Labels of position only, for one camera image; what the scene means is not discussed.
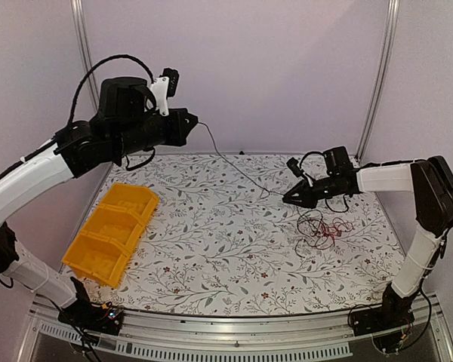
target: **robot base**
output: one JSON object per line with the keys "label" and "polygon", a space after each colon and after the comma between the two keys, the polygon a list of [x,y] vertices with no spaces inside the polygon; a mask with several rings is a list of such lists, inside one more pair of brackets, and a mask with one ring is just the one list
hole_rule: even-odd
{"label": "robot base", "polygon": [[349,317],[349,324],[352,326],[354,336],[364,336],[365,334],[377,333],[391,328],[401,327],[408,322],[414,322],[412,312],[407,312],[390,320],[389,325],[383,325],[381,322],[381,307],[366,309],[363,311],[353,311]]}

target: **floral pattern mat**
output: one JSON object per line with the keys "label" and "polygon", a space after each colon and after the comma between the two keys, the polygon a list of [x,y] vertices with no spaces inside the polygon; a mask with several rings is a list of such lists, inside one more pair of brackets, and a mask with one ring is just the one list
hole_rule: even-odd
{"label": "floral pattern mat", "polygon": [[[289,155],[226,157],[270,191],[285,193],[298,181],[285,165]],[[322,158],[307,160],[310,175],[325,176]],[[305,210],[262,192],[216,155],[160,155],[131,172],[115,166],[94,206],[113,183],[148,186],[161,201],[119,288],[85,280],[96,302],[226,316],[335,311],[379,302],[404,260],[373,194],[348,198],[346,213],[319,202],[326,222],[341,218],[352,228],[315,250],[297,230]],[[336,197],[330,206],[342,210],[344,202]]]}

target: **yellow plastic tray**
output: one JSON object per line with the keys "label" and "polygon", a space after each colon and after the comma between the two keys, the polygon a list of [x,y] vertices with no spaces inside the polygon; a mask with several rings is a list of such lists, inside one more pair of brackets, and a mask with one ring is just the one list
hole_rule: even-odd
{"label": "yellow plastic tray", "polygon": [[158,203],[159,197],[147,187],[113,184],[62,262],[79,278],[117,288]]}

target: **black cable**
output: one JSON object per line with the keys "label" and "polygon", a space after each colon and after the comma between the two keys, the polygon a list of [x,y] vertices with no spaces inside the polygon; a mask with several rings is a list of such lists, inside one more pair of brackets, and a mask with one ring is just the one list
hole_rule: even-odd
{"label": "black cable", "polygon": [[305,159],[311,155],[320,155],[320,156],[323,156],[324,154],[320,151],[310,151],[308,153],[306,153],[302,159],[300,160],[300,163],[299,163],[299,168],[301,169],[302,168],[302,163],[305,161]]}
{"label": "black cable", "polygon": [[198,122],[198,124],[201,124],[203,126],[206,127],[206,130],[208,131],[208,133],[210,134],[210,138],[211,138],[211,141],[213,142],[213,147],[214,147],[214,150],[215,152],[217,153],[217,155],[219,155],[226,163],[228,163],[230,166],[232,166],[233,168],[235,168],[235,170],[237,170],[238,172],[240,172],[241,175],[243,175],[244,177],[246,177],[247,179],[249,179],[254,185],[256,185],[259,189],[261,189],[262,191],[265,191],[267,192],[269,195],[271,194],[275,194],[275,195],[280,195],[280,196],[283,196],[283,194],[281,194],[280,192],[277,192],[277,191],[271,191],[265,187],[263,187],[262,185],[259,185],[257,182],[255,182],[249,175],[247,175],[246,173],[244,173],[243,171],[241,171],[237,166],[235,166],[232,162],[228,161],[228,159],[223,156],[220,151],[218,151],[218,147],[217,147],[217,143],[215,142],[214,140],[214,137],[213,137],[213,134],[211,133],[210,131],[210,127],[206,124],[206,123],[203,123],[203,122]]}
{"label": "black cable", "polygon": [[64,313],[63,309],[61,307],[59,307],[57,304],[55,304],[55,302],[51,299],[49,299],[51,301],[51,303],[54,305],[54,307],[59,311],[60,314],[62,314],[70,323],[70,326],[77,332],[77,334],[80,335],[81,337],[81,344],[82,344],[82,348],[83,348],[83,355],[84,357],[86,357],[90,362],[94,362],[94,360],[92,360],[88,355],[87,353],[89,351],[86,351],[85,350],[85,344],[89,347],[90,349],[90,352],[94,355],[94,357],[96,358],[97,362],[102,362],[102,360],[99,358],[99,356],[97,355],[97,352],[94,350],[94,348],[92,347],[92,344],[89,342],[88,339],[90,339],[90,336],[84,331],[84,330],[80,330],[76,324],[74,323],[74,321],[72,319],[69,318],[69,316],[67,316],[66,313]]}
{"label": "black cable", "polygon": [[[48,149],[50,146],[52,146],[53,144],[55,143],[55,139],[53,138],[52,140],[50,140],[49,142],[47,142],[46,144],[44,144],[42,147],[39,147],[38,149],[36,149],[34,152],[28,154],[27,156],[25,156],[24,160],[25,162],[27,161],[30,161],[32,158],[34,158],[35,156],[37,156],[39,153],[42,153],[43,151],[45,151],[46,149]],[[22,166],[25,162],[22,162],[22,161],[17,161],[15,162],[14,164],[12,164],[10,167],[8,167],[5,171],[3,171],[2,173],[0,173],[0,180],[3,179],[5,176],[7,176],[10,172],[12,172],[13,170],[16,170],[18,167]]]}
{"label": "black cable", "polygon": [[129,157],[128,157],[128,155],[126,155],[126,162],[127,162],[126,170],[127,171],[134,171],[134,170],[137,170],[138,168],[146,166],[148,163],[150,163],[153,160],[153,158],[154,158],[154,156],[156,154],[156,150],[155,150],[154,147],[152,147],[151,149],[148,149],[147,151],[151,151],[151,150],[153,151],[153,153],[151,154],[151,156],[147,160],[145,160],[145,162],[141,162],[140,164],[135,164],[134,166],[129,166]]}
{"label": "black cable", "polygon": [[[69,114],[69,119],[67,120],[67,125],[70,125],[74,119],[74,113],[76,112],[76,106],[77,106],[77,100],[79,99],[79,93],[81,92],[82,86],[88,80],[89,76],[94,72],[94,70],[96,70],[97,68],[102,66],[104,63],[110,62],[111,60],[114,60],[114,59],[129,59],[129,60],[132,60],[133,62],[139,64],[146,71],[146,73],[148,73],[149,79],[151,79],[151,84],[154,82],[153,74],[151,73],[151,71],[149,70],[147,65],[144,64],[141,60],[137,59],[136,57],[133,57],[132,55],[116,54],[116,55],[112,55],[111,57],[104,58],[100,62],[98,62],[94,66],[92,66],[87,71],[87,73],[85,73],[82,80],[79,82],[79,86],[75,90],[74,97],[72,99],[72,106],[70,108],[70,114]],[[155,109],[156,108],[156,98],[154,97],[153,93],[151,92],[151,90],[148,87],[146,87],[145,91],[148,93],[149,101],[153,104],[153,109]]]}
{"label": "black cable", "polygon": [[342,198],[344,200],[344,206],[346,207],[346,210],[334,210],[327,202],[327,199],[324,200],[325,206],[333,213],[346,213],[347,211],[349,211],[349,205],[347,204],[346,195],[344,195]]}
{"label": "black cable", "polygon": [[12,289],[14,287],[14,279],[10,278],[10,284],[6,284],[1,278],[0,278],[0,284],[3,285],[7,289]]}
{"label": "black cable", "polygon": [[427,295],[424,293],[423,291],[423,282],[424,282],[424,279],[421,281],[421,285],[420,285],[420,294],[426,299],[426,301],[428,302],[428,306],[430,308],[430,311],[429,311],[429,314],[428,314],[428,320],[426,322],[426,324],[424,325],[424,328],[423,330],[421,331],[421,333],[418,335],[418,337],[416,337],[416,339],[413,341],[412,344],[410,345],[407,345],[405,347],[401,347],[399,349],[399,351],[404,351],[408,348],[411,348],[417,341],[419,341],[421,339],[421,337],[426,333],[428,327],[430,326],[430,323],[431,323],[431,313],[433,312],[433,306],[431,305],[431,301],[430,301],[430,298],[427,297]]}

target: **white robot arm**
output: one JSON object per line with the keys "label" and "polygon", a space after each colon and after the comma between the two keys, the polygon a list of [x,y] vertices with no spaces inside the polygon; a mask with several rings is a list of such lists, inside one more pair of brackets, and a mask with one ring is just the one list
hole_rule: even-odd
{"label": "white robot arm", "polygon": [[291,158],[287,165],[303,177],[283,197],[299,207],[315,208],[317,201],[335,195],[362,192],[410,192],[416,205],[416,233],[398,275],[387,285],[380,308],[355,311],[351,316],[354,333],[362,335],[388,330],[414,320],[411,303],[437,259],[443,257],[448,231],[453,227],[453,174],[441,156],[427,160],[394,161],[354,168],[344,147],[320,154],[328,177],[309,179]]}
{"label": "white robot arm", "polygon": [[133,152],[153,150],[154,155],[157,145],[185,145],[198,118],[187,109],[168,108],[167,98],[174,96],[178,77],[176,70],[165,69],[149,87],[142,78],[105,80],[98,112],[90,121],[69,122],[0,175],[0,275],[49,298],[63,311],[62,322],[117,335],[121,309],[93,305],[80,281],[60,275],[33,256],[16,240],[6,220],[42,193],[98,164],[112,161],[120,166],[122,157]]}

